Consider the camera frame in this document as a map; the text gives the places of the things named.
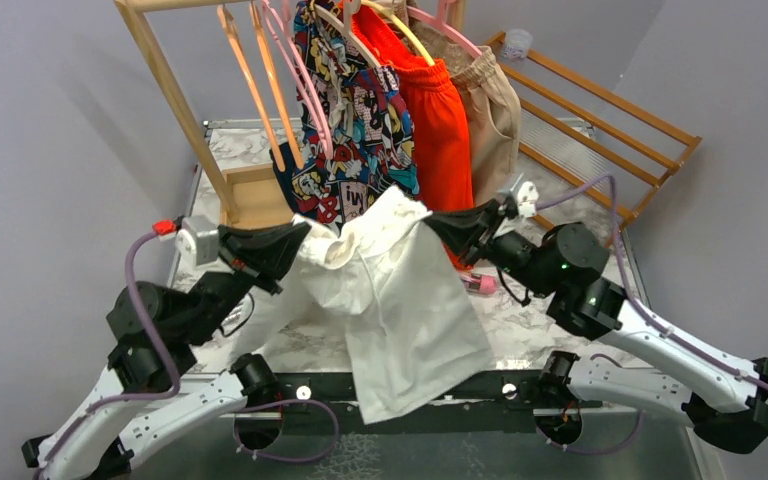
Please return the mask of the white shorts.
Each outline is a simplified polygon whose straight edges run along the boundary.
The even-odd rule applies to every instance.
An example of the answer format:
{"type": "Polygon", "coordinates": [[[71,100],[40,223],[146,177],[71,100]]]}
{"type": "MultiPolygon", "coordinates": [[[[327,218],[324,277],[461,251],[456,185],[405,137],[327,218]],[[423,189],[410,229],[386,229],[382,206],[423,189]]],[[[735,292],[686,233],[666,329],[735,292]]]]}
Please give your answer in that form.
{"type": "Polygon", "coordinates": [[[255,294],[231,354],[318,313],[343,329],[352,374],[375,400],[490,367],[491,344],[428,214],[391,187],[340,232],[311,222],[282,292],[255,294]]]}

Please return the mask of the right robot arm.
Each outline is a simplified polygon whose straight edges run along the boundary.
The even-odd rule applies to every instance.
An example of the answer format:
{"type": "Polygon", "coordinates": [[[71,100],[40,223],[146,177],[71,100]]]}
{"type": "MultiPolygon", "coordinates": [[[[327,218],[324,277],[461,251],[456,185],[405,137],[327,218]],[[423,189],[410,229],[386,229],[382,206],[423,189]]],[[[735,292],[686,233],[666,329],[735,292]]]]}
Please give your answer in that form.
{"type": "Polygon", "coordinates": [[[583,224],[555,226],[533,243],[501,232],[512,215],[511,201],[492,200],[434,213],[426,224],[461,261],[486,260],[530,297],[547,299],[548,317],[565,332],[643,361],[628,369],[597,356],[552,352],[530,391],[557,408],[537,424],[551,443],[563,447],[579,438],[579,410],[587,402],[660,415],[734,454],[749,454],[768,438],[768,358],[728,354],[654,315],[603,276],[608,249],[583,224]]]}

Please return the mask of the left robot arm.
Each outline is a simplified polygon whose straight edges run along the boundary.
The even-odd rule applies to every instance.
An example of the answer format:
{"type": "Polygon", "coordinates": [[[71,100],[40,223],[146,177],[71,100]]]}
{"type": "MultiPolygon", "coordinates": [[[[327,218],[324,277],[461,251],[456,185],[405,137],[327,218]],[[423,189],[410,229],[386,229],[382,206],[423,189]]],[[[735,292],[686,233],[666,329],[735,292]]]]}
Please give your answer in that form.
{"type": "Polygon", "coordinates": [[[233,410],[274,409],[277,378],[259,354],[246,354],[201,390],[181,394],[211,340],[253,289],[276,295],[303,241],[307,223],[242,230],[201,216],[163,220],[125,258],[126,285],[107,314],[115,346],[84,401],[56,432],[27,440],[26,465],[37,479],[111,479],[131,472],[171,441],[233,410]],[[171,238],[206,268],[188,290],[135,277],[139,249],[171,238]],[[209,269],[218,263],[218,270],[209,269]]]}

